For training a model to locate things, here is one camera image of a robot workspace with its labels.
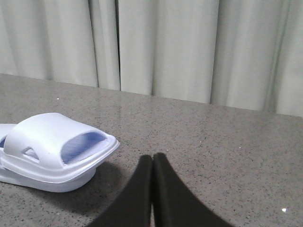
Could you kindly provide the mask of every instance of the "white slide sandal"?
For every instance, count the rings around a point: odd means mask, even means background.
[[[59,113],[0,124],[0,181],[69,192],[86,184],[119,144],[114,136]]]

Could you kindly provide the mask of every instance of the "speckled gray floor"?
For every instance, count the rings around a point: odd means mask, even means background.
[[[156,152],[166,153],[192,192],[234,226],[303,226],[300,117],[3,74],[0,106],[0,123],[59,112],[121,142],[76,191],[0,183],[0,226],[85,226],[122,190],[139,156]]]

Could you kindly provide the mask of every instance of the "slipper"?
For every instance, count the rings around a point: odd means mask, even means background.
[[[118,146],[114,136],[59,113],[0,124],[0,181],[72,191],[87,183]]]

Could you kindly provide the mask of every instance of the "white curtain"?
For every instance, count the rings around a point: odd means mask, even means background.
[[[0,72],[303,116],[301,0],[1,0]]]

